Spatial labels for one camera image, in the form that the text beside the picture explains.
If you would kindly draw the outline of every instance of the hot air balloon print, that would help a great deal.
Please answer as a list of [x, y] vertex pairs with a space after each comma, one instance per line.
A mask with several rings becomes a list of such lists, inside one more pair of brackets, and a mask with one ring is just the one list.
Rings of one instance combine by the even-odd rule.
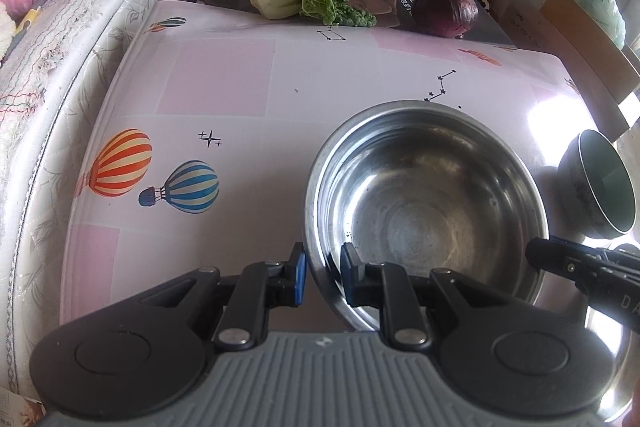
[[182, 26], [185, 22], [187, 22], [187, 19], [185, 19], [184, 17], [170, 17], [168, 19], [165, 19], [164, 21], [153, 23], [145, 33], [161, 32], [167, 28], [175, 28], [176, 26]]
[[218, 176], [200, 160], [183, 163], [172, 172], [160, 188], [145, 188], [138, 196], [142, 206], [153, 206], [164, 200], [188, 214], [200, 214], [218, 197]]
[[140, 129], [126, 129], [111, 138], [97, 155], [91, 170], [78, 180], [76, 196], [89, 187], [114, 198], [129, 192], [151, 162], [151, 142]]

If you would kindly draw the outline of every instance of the white plush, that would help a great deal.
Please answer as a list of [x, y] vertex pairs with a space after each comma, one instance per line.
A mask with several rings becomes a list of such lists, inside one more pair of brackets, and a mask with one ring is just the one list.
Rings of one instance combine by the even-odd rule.
[[0, 60], [9, 49], [14, 33], [15, 22], [6, 12], [6, 6], [0, 2]]

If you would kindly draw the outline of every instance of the blue striped balloon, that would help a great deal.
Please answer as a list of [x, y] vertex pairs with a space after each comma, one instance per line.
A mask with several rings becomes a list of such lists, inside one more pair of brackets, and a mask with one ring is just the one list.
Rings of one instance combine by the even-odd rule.
[[149, 187], [140, 192], [142, 206], [153, 206], [165, 200], [174, 208], [188, 214], [200, 214], [218, 197], [218, 176], [200, 160], [183, 163], [171, 173], [161, 188]]

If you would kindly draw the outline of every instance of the gray ribbed panel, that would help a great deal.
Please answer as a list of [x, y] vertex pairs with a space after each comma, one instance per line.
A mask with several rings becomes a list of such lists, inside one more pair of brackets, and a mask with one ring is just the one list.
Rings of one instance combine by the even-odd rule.
[[429, 359], [377, 333], [270, 333], [222, 355], [207, 380], [164, 412], [117, 423], [53, 414], [42, 427], [602, 427], [594, 415], [527, 422], [485, 412], [446, 386]]

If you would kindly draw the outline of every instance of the white mattress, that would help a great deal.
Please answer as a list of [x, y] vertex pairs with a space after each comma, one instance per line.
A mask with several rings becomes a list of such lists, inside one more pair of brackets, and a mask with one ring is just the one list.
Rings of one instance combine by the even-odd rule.
[[35, 396], [31, 349], [58, 324], [82, 157], [120, 60], [158, 0], [83, 1], [47, 5], [0, 70], [0, 386], [27, 396]]

